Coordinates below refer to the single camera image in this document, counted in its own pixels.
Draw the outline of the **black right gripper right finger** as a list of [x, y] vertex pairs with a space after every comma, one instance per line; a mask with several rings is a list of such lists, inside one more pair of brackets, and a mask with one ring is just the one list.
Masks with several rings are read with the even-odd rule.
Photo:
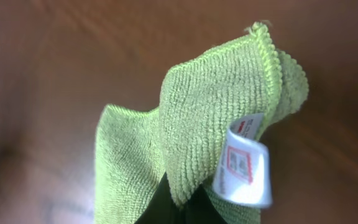
[[200, 185], [183, 208], [185, 224], [227, 224]]

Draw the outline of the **green microfiber cloth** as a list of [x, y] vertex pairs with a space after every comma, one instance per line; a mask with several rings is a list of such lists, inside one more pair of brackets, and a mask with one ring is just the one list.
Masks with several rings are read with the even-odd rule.
[[308, 97], [302, 67], [268, 27], [172, 67], [152, 111], [106, 105], [95, 136], [96, 223], [135, 223], [164, 173], [181, 212], [202, 185], [227, 223], [259, 223], [272, 203], [259, 139]]

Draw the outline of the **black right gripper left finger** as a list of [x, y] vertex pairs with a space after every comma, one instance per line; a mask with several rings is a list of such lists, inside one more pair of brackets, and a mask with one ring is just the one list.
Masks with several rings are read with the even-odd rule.
[[164, 173], [161, 181], [149, 202], [144, 213], [135, 224], [181, 224], [180, 210], [173, 202], [167, 174]]

